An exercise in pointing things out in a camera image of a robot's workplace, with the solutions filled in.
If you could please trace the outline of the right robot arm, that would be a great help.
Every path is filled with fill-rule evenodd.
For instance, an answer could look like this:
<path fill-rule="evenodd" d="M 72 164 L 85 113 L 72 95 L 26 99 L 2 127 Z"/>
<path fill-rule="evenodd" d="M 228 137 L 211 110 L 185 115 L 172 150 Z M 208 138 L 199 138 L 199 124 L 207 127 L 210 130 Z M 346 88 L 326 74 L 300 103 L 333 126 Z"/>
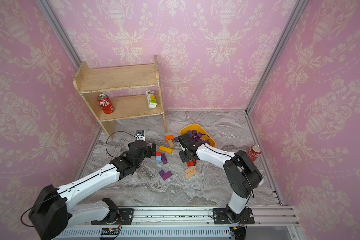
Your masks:
<path fill-rule="evenodd" d="M 232 223 L 239 223 L 249 214 L 247 205 L 255 189 L 263 185 L 263 175 L 246 152 L 235 153 L 212 147 L 206 141 L 196 141 L 185 133 L 178 137 L 182 150 L 182 162 L 205 161 L 223 169 L 233 190 L 226 206 L 227 217 Z"/>

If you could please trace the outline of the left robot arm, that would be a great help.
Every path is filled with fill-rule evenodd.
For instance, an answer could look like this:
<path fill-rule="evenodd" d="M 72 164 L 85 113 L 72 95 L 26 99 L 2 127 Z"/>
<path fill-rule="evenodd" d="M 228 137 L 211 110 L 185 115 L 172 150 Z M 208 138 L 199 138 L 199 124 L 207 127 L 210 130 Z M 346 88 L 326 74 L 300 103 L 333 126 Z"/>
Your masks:
<path fill-rule="evenodd" d="M 44 187 L 36 201 L 26 211 L 42 240 L 52 240 L 65 229 L 84 224 L 117 225 L 118 230 L 132 216 L 123 217 L 118 206 L 109 198 L 81 205 L 80 201 L 110 184 L 132 175 L 145 158 L 156 156 L 156 144 L 136 140 L 128 144 L 129 149 L 114 158 L 96 172 L 72 183 Z"/>

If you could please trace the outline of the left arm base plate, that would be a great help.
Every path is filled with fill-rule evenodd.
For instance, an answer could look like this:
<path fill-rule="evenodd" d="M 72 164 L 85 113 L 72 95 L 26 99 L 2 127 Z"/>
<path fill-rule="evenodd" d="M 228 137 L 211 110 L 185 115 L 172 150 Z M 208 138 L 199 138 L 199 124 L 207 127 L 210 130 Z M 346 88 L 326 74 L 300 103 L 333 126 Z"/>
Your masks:
<path fill-rule="evenodd" d="M 99 221 L 91 221 L 92 225 L 131 225 L 134 216 L 134 209 L 121 208 L 110 210 L 110 212 Z"/>

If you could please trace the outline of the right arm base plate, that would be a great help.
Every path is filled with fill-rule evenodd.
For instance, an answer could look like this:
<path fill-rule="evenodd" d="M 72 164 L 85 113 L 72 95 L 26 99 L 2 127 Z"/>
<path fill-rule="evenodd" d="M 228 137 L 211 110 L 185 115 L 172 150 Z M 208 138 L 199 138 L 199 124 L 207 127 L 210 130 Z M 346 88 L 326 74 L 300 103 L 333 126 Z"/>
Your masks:
<path fill-rule="evenodd" d="M 214 208 L 210 213 L 210 217 L 214 220 L 215 225 L 252 225 L 255 223 L 253 211 L 250 208 L 244 208 L 244 210 L 239 214 L 234 213 L 228 207 Z"/>

